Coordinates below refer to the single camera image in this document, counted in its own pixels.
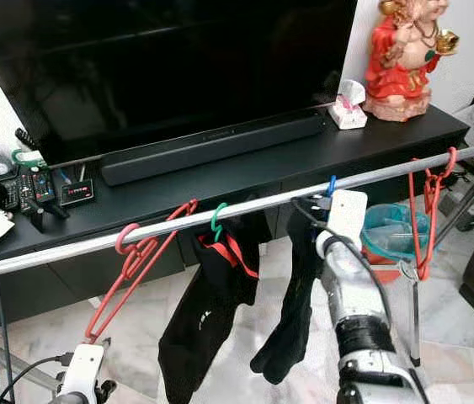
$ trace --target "power cord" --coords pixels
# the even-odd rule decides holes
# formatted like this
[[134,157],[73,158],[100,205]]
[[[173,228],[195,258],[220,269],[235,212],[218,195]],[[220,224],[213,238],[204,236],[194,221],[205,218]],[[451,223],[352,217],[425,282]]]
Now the power cord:
[[30,364],[25,369],[23,369],[16,377],[14,377],[14,379],[12,380],[12,383],[7,385],[7,388],[3,390],[3,393],[1,393],[0,395],[0,402],[4,400],[4,397],[7,395],[8,391],[12,389],[12,387],[18,382],[18,380],[20,380],[22,377],[27,375],[35,367],[41,364],[45,364],[47,362],[61,362],[61,365],[66,367],[70,365],[72,356],[74,356],[74,352],[67,352],[67,353],[64,353],[63,355],[50,356],[49,358],[37,360],[33,364]]
[[351,242],[347,242],[347,239],[345,237],[340,236],[338,233],[336,233],[334,230],[330,229],[327,224],[324,221],[319,221],[318,219],[315,218],[311,213],[307,212],[304,208],[302,208],[300,204],[301,198],[292,198],[290,202],[293,204],[296,210],[298,210],[299,213],[304,215],[311,223],[313,223],[315,226],[319,227],[320,229],[328,231],[330,234],[332,234],[332,237],[335,238],[337,241],[341,242],[352,254],[356,259],[359,260],[359,262],[364,266],[364,268],[368,271],[370,274],[370,277],[373,279],[373,283],[379,290],[379,294],[381,295],[382,299],[382,304],[385,307],[385,312],[386,312],[386,318],[388,319],[388,322],[390,323],[388,327],[391,325],[391,312],[390,312],[390,306],[388,305],[388,298],[386,297],[386,292],[384,288],[382,287],[381,282],[377,279],[375,276],[375,272],[373,272],[373,269],[370,266],[370,263],[367,262],[367,260],[362,257],[362,254],[360,254],[356,249],[354,248],[353,244]]

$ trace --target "remote control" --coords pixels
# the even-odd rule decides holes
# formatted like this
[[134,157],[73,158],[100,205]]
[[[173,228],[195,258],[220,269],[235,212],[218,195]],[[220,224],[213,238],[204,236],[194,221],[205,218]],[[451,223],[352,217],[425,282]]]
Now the remote control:
[[56,198],[55,188],[49,171],[40,171],[37,167],[23,169],[17,179],[19,193],[19,208],[21,213],[32,210],[27,203],[28,199],[41,204]]
[[5,210],[14,210],[19,203],[18,197],[18,181],[11,179],[9,181],[2,182],[4,188],[7,190],[7,202],[4,205]]

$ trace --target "blue hanger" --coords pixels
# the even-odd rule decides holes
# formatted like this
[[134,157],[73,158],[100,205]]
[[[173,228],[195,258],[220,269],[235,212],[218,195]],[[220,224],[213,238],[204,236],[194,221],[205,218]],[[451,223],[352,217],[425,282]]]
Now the blue hanger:
[[336,176],[333,175],[330,177],[330,184],[328,185],[328,190],[327,190],[327,197],[332,198],[332,194],[336,190]]

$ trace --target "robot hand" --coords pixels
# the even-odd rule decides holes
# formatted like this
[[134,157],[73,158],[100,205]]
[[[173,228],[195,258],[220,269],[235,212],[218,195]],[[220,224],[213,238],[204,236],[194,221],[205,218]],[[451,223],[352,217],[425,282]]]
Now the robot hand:
[[336,234],[323,231],[316,242],[338,339],[338,404],[428,403],[416,373],[396,354],[386,297],[356,247],[366,205],[363,193],[334,192],[328,229]]
[[106,380],[100,387],[96,380],[104,347],[80,344],[76,347],[70,366],[65,373],[59,395],[49,404],[103,404],[115,391],[117,384]]

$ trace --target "white robot part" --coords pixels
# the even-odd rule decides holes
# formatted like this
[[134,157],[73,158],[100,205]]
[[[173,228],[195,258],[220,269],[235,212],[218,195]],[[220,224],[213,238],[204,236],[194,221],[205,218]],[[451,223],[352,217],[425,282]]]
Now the white robot part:
[[94,387],[104,348],[99,345],[80,344],[74,351],[59,396],[79,392],[88,399],[88,404],[97,404]]
[[[365,210],[368,205],[368,195],[364,192],[339,189],[333,192],[330,213],[328,215],[328,228],[338,235],[347,237],[354,246],[362,249],[360,233],[364,227]],[[317,237],[316,250],[319,257],[324,259],[323,245],[332,234],[323,231]]]

